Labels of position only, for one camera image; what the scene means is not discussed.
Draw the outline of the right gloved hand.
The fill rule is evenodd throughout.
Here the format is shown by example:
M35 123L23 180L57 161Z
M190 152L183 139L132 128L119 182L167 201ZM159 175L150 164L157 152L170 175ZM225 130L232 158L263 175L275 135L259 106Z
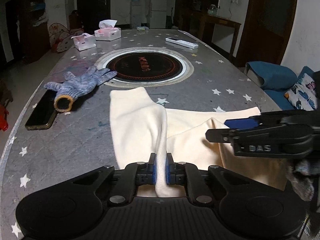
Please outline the right gloved hand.
M295 193L305 202L310 202L315 195L313 183L317 175L319 175L319 160L288 160L286 163L286 178Z

